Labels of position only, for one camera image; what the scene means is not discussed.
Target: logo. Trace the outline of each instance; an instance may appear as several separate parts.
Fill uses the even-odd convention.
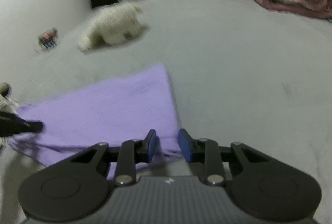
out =
[[[173,184],[174,182],[175,182],[175,180],[173,178],[168,178],[168,179],[165,180],[165,183],[169,184],[169,185]]]

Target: purple cloth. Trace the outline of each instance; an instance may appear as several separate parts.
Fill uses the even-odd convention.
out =
[[[41,134],[23,134],[9,145],[49,166],[98,142],[119,146],[133,138],[145,138],[155,129],[160,153],[152,164],[180,156],[178,123],[167,72],[158,64],[124,78],[112,78],[33,105],[19,112],[25,120],[41,120]],[[148,164],[137,164],[137,168]],[[115,165],[111,165],[112,178]]]

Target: black circular disc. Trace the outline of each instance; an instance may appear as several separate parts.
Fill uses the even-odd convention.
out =
[[[109,185],[100,174],[34,174],[18,192],[25,213],[47,222],[78,220],[96,211],[106,200]]]
[[[301,174],[239,174],[233,179],[231,194],[245,212],[269,221],[295,221],[312,216],[321,190],[311,176]]]

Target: small electronic component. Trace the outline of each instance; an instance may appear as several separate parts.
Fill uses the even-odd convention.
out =
[[[52,28],[38,36],[39,45],[46,50],[54,48],[58,44],[58,31]]]

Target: white stuffed animal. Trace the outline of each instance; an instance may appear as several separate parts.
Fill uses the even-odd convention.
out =
[[[137,19],[141,8],[133,3],[108,6],[100,9],[79,40],[79,49],[86,52],[97,47],[103,40],[118,45],[137,37],[143,26]]]

